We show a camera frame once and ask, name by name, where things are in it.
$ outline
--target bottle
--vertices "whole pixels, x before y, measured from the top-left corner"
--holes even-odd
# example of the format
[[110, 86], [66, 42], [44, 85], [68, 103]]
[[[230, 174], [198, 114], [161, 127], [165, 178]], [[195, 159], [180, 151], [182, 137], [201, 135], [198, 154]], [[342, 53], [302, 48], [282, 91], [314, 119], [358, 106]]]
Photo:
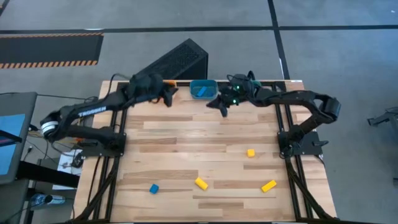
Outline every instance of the bottle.
[[65, 203], [65, 197], [60, 195], [45, 195], [45, 194], [35, 194], [33, 195], [31, 201], [31, 207], [41, 206], [41, 205], [55, 205]]

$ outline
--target white paper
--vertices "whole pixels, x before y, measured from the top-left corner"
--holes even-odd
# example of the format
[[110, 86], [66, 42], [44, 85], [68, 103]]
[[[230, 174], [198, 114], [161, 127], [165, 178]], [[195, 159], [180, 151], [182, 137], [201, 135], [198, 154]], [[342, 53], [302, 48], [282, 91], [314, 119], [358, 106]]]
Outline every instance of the white paper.
[[[73, 162], [72, 156], [79, 154], [81, 152], [81, 149], [76, 149], [76, 152], [74, 149], [72, 149], [70, 152], [64, 152], [66, 155], [71, 155], [71, 156], [65, 156], [61, 155], [60, 157], [60, 162], [58, 164], [58, 171], [66, 172], [68, 174], [74, 174], [80, 176], [81, 174], [81, 168], [75, 168], [71, 166], [71, 163]], [[53, 185], [52, 186], [53, 190], [73, 190], [73, 187], [66, 187], [62, 185]]]

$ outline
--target blue cube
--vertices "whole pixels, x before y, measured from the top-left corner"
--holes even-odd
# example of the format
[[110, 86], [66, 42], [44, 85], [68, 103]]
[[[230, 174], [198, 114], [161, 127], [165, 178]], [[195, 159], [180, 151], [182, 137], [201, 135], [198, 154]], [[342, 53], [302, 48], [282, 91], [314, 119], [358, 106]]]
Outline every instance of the blue cube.
[[151, 186], [150, 189], [149, 189], [149, 191], [150, 191], [152, 194], [156, 194], [158, 190], [159, 190], [159, 186], [156, 185], [156, 184], [152, 184], [152, 186]]

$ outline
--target blue block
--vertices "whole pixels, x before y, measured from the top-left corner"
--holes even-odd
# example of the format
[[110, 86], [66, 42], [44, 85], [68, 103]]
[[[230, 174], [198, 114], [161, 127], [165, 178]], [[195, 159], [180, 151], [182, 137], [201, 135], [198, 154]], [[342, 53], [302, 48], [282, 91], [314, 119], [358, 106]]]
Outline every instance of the blue block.
[[152, 186], [151, 186], [150, 189], [149, 189], [149, 191], [150, 191], [152, 194], [156, 194], [158, 190], [159, 190], [159, 186], [156, 185], [156, 184], [152, 184]]
[[199, 97], [203, 96], [203, 94], [205, 93], [206, 89], [207, 89], [207, 87], [206, 87], [206, 86], [203, 86], [203, 87], [199, 90], [197, 96], [199, 96]]

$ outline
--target black line on floor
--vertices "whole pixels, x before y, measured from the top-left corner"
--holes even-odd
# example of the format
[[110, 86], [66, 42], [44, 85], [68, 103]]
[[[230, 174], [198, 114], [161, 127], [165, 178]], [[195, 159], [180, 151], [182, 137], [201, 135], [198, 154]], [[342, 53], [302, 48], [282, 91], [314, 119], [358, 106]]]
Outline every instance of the black line on floor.
[[10, 0], [4, 0], [4, 2], [2, 2], [1, 8], [0, 8], [0, 16], [1, 16], [2, 12], [4, 12], [4, 10], [6, 9], [9, 2], [10, 2]]
[[286, 56], [284, 51], [284, 46], [282, 44], [282, 37], [280, 36], [278, 20], [276, 17], [276, 11], [273, 0], [268, 0], [269, 12], [272, 19], [272, 27], [274, 28], [274, 35], [276, 41], [276, 47], [278, 50], [278, 55], [280, 59], [280, 64], [282, 67], [282, 76], [286, 80], [290, 80], [289, 69], [287, 68]]
[[208, 27], [148, 27], [116, 29], [55, 29], [55, 30], [0, 30], [0, 34], [85, 34], [102, 33], [140, 33], [140, 32], [198, 32], [198, 31], [260, 31], [273, 30], [271, 26], [208, 26]]
[[358, 26], [280, 26], [279, 30], [378, 30], [398, 29], [398, 25], [358, 25]]
[[381, 30], [398, 29], [398, 25], [358, 25], [358, 26], [209, 26], [209, 27], [143, 27], [115, 29], [54, 29], [54, 30], [0, 30], [0, 34], [87, 34], [102, 33], [141, 33], [141, 32], [201, 32], [201, 31], [262, 31], [262, 30]]

